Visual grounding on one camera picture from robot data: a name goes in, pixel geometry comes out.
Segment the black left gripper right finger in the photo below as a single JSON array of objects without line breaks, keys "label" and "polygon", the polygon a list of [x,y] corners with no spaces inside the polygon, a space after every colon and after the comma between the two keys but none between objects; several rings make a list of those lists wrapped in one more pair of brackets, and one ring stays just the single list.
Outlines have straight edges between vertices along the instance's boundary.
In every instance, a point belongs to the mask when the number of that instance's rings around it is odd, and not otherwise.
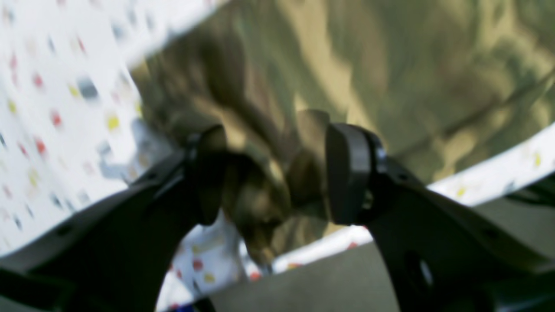
[{"label": "black left gripper right finger", "polygon": [[376,134],[333,123],[325,149],[331,219],[367,228],[401,311],[554,310],[554,260],[428,189]]}]

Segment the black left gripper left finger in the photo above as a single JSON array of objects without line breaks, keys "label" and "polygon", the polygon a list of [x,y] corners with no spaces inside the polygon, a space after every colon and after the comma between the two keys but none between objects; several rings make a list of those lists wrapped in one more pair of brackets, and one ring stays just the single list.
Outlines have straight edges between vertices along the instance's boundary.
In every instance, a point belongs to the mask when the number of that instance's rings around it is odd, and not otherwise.
[{"label": "black left gripper left finger", "polygon": [[194,133],[126,190],[1,257],[3,312],[152,312],[179,243],[220,207],[225,133]]}]

